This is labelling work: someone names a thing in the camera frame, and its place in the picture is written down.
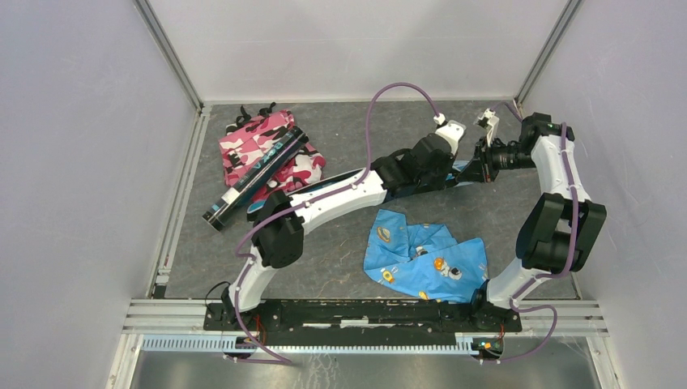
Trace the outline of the blue sport racket bag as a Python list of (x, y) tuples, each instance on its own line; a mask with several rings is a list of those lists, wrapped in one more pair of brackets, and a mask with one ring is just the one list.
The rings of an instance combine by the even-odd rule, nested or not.
[[(367, 174), (364, 180), (357, 182), (362, 177), (363, 172), (363, 169), (351, 170), (284, 194), (291, 207), (299, 204), (303, 204), (304, 207), (334, 207), (345, 203), (369, 207), (393, 199), (450, 189), (436, 188), (434, 184), (421, 185), (410, 182), (409, 185), (402, 184), (399, 190), (394, 192), (387, 188), (382, 177), (373, 170)], [(458, 184), (455, 187), (471, 184), (473, 183)]]

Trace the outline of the black shuttlecock tube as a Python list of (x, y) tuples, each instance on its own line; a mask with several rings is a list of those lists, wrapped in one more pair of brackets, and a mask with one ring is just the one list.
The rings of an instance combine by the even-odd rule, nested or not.
[(216, 231), (228, 223), (230, 212), (252, 199), (259, 189), (282, 169), (308, 142), (308, 137), (294, 126), (277, 140), (263, 156), (258, 158), (247, 173), (220, 197), (203, 214), (203, 219)]

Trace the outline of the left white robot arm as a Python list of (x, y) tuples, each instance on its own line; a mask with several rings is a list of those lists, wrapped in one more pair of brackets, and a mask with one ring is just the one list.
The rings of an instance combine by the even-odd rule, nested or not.
[(450, 124), (341, 182), (308, 193), (272, 195), (237, 247), (246, 262), (228, 287), (225, 322), (239, 331), (253, 323), (263, 291), (279, 269), (302, 256), (305, 236), (317, 227), (364, 207), (445, 189), (464, 134), (464, 128)]

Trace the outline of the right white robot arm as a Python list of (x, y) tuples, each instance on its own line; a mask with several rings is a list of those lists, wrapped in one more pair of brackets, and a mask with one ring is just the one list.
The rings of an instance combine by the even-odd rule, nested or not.
[(503, 143), (483, 137), (457, 183), (493, 182), (502, 170), (534, 168), (541, 196), (518, 233), (515, 256), (498, 276), (477, 289), (469, 306), (469, 323), (479, 331), (496, 325), (521, 298), (540, 284), (583, 268), (607, 217), (581, 183), (574, 161), (573, 130), (548, 114), (521, 121), (517, 140)]

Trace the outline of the blue astronaut print cloth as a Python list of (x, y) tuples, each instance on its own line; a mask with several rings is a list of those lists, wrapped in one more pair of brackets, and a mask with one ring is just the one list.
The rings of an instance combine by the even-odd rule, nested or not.
[(408, 224), (380, 210), (369, 232), (363, 270), (373, 281), (424, 300), (468, 303), (489, 278), (484, 242), (458, 242), (443, 224)]

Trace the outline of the pink camouflage shorts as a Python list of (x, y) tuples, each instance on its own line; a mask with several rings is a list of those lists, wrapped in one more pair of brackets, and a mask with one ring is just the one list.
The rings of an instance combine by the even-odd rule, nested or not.
[[(226, 135), (219, 140), (220, 155), (226, 186), (233, 186), (258, 159), (280, 141), (296, 125), (292, 111), (274, 110), (274, 104), (261, 108), (253, 115), (240, 108), (240, 115), (226, 127)], [(280, 168), (264, 186), (252, 196), (257, 202), (275, 190), (292, 192), (322, 179), (326, 165), (324, 156), (310, 143)]]

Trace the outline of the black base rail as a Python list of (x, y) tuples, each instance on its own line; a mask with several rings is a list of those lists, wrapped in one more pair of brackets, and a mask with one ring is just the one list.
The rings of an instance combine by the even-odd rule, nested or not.
[(235, 336), (227, 352), (262, 357), (296, 353), (468, 353), (523, 328), (512, 310), (476, 312), (466, 303), (426, 300), (266, 299), (236, 314), (206, 305), (203, 330)]

